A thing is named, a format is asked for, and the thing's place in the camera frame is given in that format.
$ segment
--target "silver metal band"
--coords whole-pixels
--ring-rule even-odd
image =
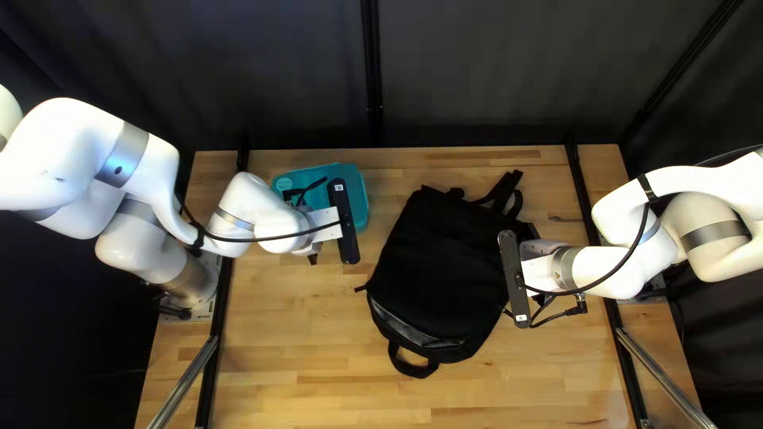
[[[551,259],[554,282],[564,290],[569,291],[578,288],[572,278],[572,263],[581,250],[583,247],[562,247],[554,253],[554,257]]]
[[[226,221],[229,221],[231,224],[236,225],[239,228],[243,228],[248,231],[254,231],[254,225],[244,221],[243,219],[239,219],[236,216],[233,216],[232,214],[228,213],[227,211],[223,210],[222,208],[217,208],[217,210],[214,211],[214,213],[217,216],[220,216],[221,218],[225,219]]]
[[[657,231],[660,229],[660,220],[659,218],[655,220],[655,223],[652,224],[651,227],[649,227],[648,230],[644,231],[644,234],[641,234],[641,240],[639,240],[639,244],[644,244],[646,241],[657,234]]]
[[[101,170],[95,175],[95,180],[121,188],[138,167],[140,158],[146,152],[146,146],[148,146],[148,133],[125,122],[122,134]]]
[[[746,235],[745,228],[739,221],[721,221],[714,224],[699,227],[694,231],[689,231],[681,236],[681,246],[684,251],[694,249],[695,247],[708,244],[715,240],[721,240],[728,237],[739,237]]]
[[[23,218],[29,219],[30,221],[39,222],[48,219],[50,216],[53,216],[53,214],[55,214],[60,209],[61,207],[38,208],[37,210],[19,210],[16,211],[16,213]]]
[[[117,213],[143,219],[144,221],[150,224],[154,224],[160,229],[166,231],[162,226],[162,223],[159,222],[159,218],[156,216],[156,213],[153,212],[153,208],[151,208],[151,206],[145,202],[125,198],[122,200],[122,203],[119,204]]]

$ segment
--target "vertical metal pole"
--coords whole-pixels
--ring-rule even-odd
[[[164,400],[162,407],[159,408],[159,411],[153,416],[153,419],[151,419],[148,426],[146,426],[146,429],[162,429],[170,420],[172,420],[172,415],[175,414],[175,410],[178,409],[185,394],[188,393],[194,380],[196,380],[196,377],[201,370],[204,369],[204,365],[207,364],[207,361],[209,361],[209,358],[215,350],[217,350],[217,337],[211,337],[204,343],[201,350],[198,351],[196,357],[191,361],[191,364],[188,365],[188,368],[169,393],[167,399]]]
[[[572,182],[575,184],[575,193],[578,196],[578,204],[580,205],[583,217],[583,225],[585,225],[585,233],[588,236],[588,243],[591,246],[600,246],[599,233],[594,224],[594,219],[591,217],[591,200],[588,198],[588,190],[583,179],[583,170],[580,167],[578,144],[575,142],[572,132],[568,131],[565,134],[562,138],[562,144],[565,145],[565,151],[567,152],[567,163],[570,166]],[[617,302],[614,299],[604,298],[604,308],[607,311],[607,319],[610,322],[612,339],[615,343],[617,360],[620,362],[620,371],[623,373],[623,381],[625,382],[626,392],[630,400],[633,419],[636,422],[645,420],[648,417],[646,407],[644,406],[644,399],[641,396],[639,379],[636,376],[636,368],[633,366],[633,359],[628,350],[617,341],[616,329],[623,326],[623,321],[620,319],[620,311],[617,309]]]
[[[678,409],[701,429],[718,429],[715,424],[697,408],[680,387],[665,373],[655,360],[621,327],[617,328],[617,340],[644,365],[660,383],[668,397],[678,406]]]
[[[384,141],[384,101],[382,95],[382,53],[379,46],[378,0],[360,0],[365,60],[365,96],[368,101],[371,142]]]

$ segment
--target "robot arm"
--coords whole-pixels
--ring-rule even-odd
[[[169,143],[84,102],[55,98],[22,119],[13,95],[0,86],[0,209],[69,237],[100,234],[101,261],[162,285],[177,305],[190,308],[211,297],[217,276],[173,238],[193,244],[199,234],[179,214],[178,164]],[[206,230],[244,240],[295,234],[260,245],[308,256],[321,241],[342,237],[343,227],[300,233],[339,218],[336,207],[303,213],[260,178],[238,173]],[[241,256],[250,245],[203,238],[202,250],[223,256]]]
[[[763,268],[763,189],[758,185],[763,181],[763,150],[725,166],[672,166],[644,177],[642,182],[657,197],[684,193],[671,202],[661,220],[649,211],[633,255],[617,273],[586,293],[631,298],[653,276],[686,258],[705,281]],[[642,207],[648,201],[638,179],[606,195],[593,207],[592,215],[601,234],[613,246],[561,247],[547,256],[524,260],[525,283],[537,289],[562,291],[600,278],[632,244]],[[734,210],[752,233],[752,241],[736,220]]]
[[[8,128],[11,138],[0,156],[1,209],[21,211],[70,237],[90,238],[103,230],[129,193],[150,205],[172,236],[186,244],[196,241],[196,228],[179,215],[174,195],[179,155],[166,141],[70,98],[43,102],[15,130]],[[306,214],[280,200],[261,179],[240,173],[208,230],[222,237],[253,238],[310,227]],[[261,245],[284,253],[304,247],[307,240],[302,236]],[[202,249],[237,257],[248,246],[204,237]]]

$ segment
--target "black curtain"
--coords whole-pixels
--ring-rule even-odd
[[[380,2],[396,141],[612,142],[720,2]]]
[[[386,143],[547,142],[570,128],[615,141],[719,3],[380,2]],[[11,0],[5,10],[14,25],[3,30],[69,95],[187,160],[242,139],[369,145],[359,2]]]
[[[763,2],[747,0],[640,132],[622,145],[634,177],[763,143]]]

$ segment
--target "black backdrop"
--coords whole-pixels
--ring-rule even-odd
[[[617,141],[720,3],[385,0],[380,144],[553,142],[568,129],[582,142]],[[762,0],[748,0],[655,116],[622,143],[630,173],[760,139],[762,9]],[[8,0],[0,4],[0,83],[24,111],[71,96],[165,138],[182,155],[179,190],[196,150],[244,140],[254,148],[372,144],[357,1]],[[9,405],[16,426],[30,426],[33,415],[35,426],[130,427],[124,416],[134,413],[142,380],[136,365],[145,366],[153,333],[141,327],[156,320],[138,311],[150,306],[144,291],[134,277],[98,265],[92,243],[19,222],[0,218],[6,250],[15,249],[0,266],[13,273],[4,281],[8,317],[19,321],[13,368],[24,376],[13,379],[18,394]],[[71,251],[50,253],[54,244]],[[111,311],[90,310],[89,291]],[[32,305],[33,294],[49,298]],[[706,302],[684,307],[687,320],[707,313]],[[136,327],[130,337],[125,325]],[[695,353],[718,350],[692,332]],[[704,364],[724,368],[724,353]],[[98,367],[90,363],[114,356],[122,360],[93,376]],[[101,386],[111,390],[86,395],[82,380],[108,380]],[[58,412],[35,412],[31,389],[49,391],[42,406]],[[86,420],[88,409],[102,412]]]

